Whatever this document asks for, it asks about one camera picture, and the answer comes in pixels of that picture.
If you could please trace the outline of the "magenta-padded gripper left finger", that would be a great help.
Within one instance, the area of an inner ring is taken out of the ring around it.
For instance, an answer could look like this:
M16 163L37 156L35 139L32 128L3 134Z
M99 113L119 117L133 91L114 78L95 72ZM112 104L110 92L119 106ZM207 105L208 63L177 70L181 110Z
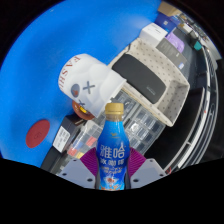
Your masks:
M90 149L80 159L71 159L59 176L81 187L96 189L98 187L96 149Z

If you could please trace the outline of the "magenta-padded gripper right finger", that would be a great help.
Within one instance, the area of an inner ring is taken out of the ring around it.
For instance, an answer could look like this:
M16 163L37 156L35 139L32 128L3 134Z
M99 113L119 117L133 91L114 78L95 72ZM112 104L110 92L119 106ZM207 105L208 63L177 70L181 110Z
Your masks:
M127 188L146 186L166 176L165 171L153 158L146 159L134 148L130 149L127 165Z

